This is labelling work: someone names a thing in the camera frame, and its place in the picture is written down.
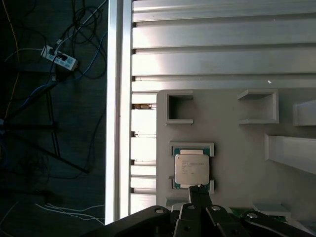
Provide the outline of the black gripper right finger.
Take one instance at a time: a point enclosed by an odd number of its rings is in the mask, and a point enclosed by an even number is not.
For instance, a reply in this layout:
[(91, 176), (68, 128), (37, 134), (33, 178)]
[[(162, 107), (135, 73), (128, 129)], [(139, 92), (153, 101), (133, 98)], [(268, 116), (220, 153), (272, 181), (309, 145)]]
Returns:
[(258, 211), (246, 211), (233, 218), (225, 208), (214, 205), (209, 189), (198, 188), (200, 203), (221, 237), (312, 237), (313, 235)]

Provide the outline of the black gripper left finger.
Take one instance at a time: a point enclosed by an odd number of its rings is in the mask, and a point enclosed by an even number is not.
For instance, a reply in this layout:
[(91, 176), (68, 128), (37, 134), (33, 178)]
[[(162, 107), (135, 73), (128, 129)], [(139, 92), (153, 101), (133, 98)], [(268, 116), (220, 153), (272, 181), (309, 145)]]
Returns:
[(154, 205), (86, 233), (87, 237), (185, 237), (200, 233), (199, 186), (189, 187), (190, 202), (179, 211)]

